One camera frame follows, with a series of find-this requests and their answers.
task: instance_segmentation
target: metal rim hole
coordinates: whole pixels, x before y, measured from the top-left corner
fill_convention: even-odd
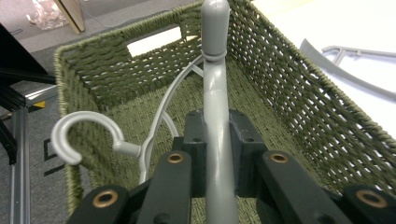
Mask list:
[[[275,154],[271,155],[271,160],[275,161],[275,162],[279,162],[279,163],[285,163],[289,159],[286,156],[282,155],[282,154],[275,153]]]
[[[388,206],[387,201],[379,194],[372,190],[361,189],[356,192],[356,196],[364,203],[371,205],[372,207],[384,208]]]
[[[113,204],[118,198],[119,194],[116,191],[109,189],[96,195],[93,198],[92,204],[97,208],[105,208]]]
[[[179,163],[183,160],[184,160],[183,156],[178,153],[171,154],[168,156],[168,161],[171,163]]]

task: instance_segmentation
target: gray floor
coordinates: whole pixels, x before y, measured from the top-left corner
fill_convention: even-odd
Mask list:
[[[86,32],[76,35],[69,25],[49,31],[42,31],[31,25],[25,15],[35,12],[32,0],[0,0],[0,22],[9,31],[22,29],[21,33],[14,36],[50,74],[53,74],[52,55],[60,45],[79,41],[81,38],[106,32],[193,1],[80,0],[84,9],[96,20],[84,13]],[[48,85],[23,81],[12,87],[22,94],[28,94]],[[0,108],[0,117],[4,118],[7,113],[5,109]],[[48,99],[44,109],[29,114],[31,223],[65,223],[67,220],[63,162],[55,156],[49,144],[50,130],[58,119],[56,97]],[[4,122],[12,129],[10,119]],[[0,170],[0,223],[8,223],[10,166],[7,153],[2,146]]]

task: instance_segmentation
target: metal frame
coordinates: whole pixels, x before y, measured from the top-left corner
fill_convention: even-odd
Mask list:
[[[11,165],[9,223],[30,223],[29,133],[27,108],[12,113],[13,134],[17,140],[17,162]]]

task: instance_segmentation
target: green woven basket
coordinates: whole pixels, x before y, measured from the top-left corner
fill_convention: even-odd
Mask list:
[[[91,110],[113,118],[128,142],[142,144],[167,86],[200,51],[200,5],[64,46],[55,55],[62,116]],[[231,2],[227,71],[230,108],[247,114],[269,149],[291,153],[324,188],[341,192],[362,183],[396,194],[396,142],[327,79],[249,2]],[[132,57],[131,40],[177,25],[181,39]],[[203,107],[203,81],[189,76],[168,114],[180,133],[186,113]],[[134,158],[114,153],[109,133],[83,122],[69,133],[92,187],[138,182]],[[165,125],[156,139],[151,172],[170,150]],[[69,212],[83,189],[78,166],[66,166]],[[192,202],[192,222],[205,222],[205,201]],[[240,221],[258,222],[254,200],[239,200]]]

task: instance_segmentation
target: gray plastic part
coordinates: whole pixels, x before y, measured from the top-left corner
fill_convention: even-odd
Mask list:
[[[382,56],[382,57],[389,57],[389,58],[396,58],[396,53],[392,52],[384,52],[384,51],[377,51],[377,50],[370,50],[370,49],[354,49],[354,48],[347,48],[341,46],[329,46],[322,49],[323,54],[327,55],[333,51],[337,51],[338,54],[335,59],[332,61],[334,64],[339,65],[343,60],[344,56],[346,56],[347,52],[356,53],[358,56],[362,55],[374,55],[374,56]]]
[[[230,5],[227,0],[205,0],[202,13],[202,50],[204,57],[215,61],[227,52]]]
[[[238,223],[225,56],[230,5],[205,0],[202,9],[204,118],[206,125],[206,221]]]
[[[314,64],[325,70],[326,72],[335,75],[337,77],[343,78],[356,84],[364,89],[372,92],[376,96],[389,101],[396,101],[396,92],[387,91],[376,85],[368,83],[361,80],[358,77],[350,75],[348,72],[344,71],[342,68],[338,67],[334,63],[330,62],[326,57],[324,57],[320,52],[318,52],[306,39],[300,46],[300,51],[305,54]]]

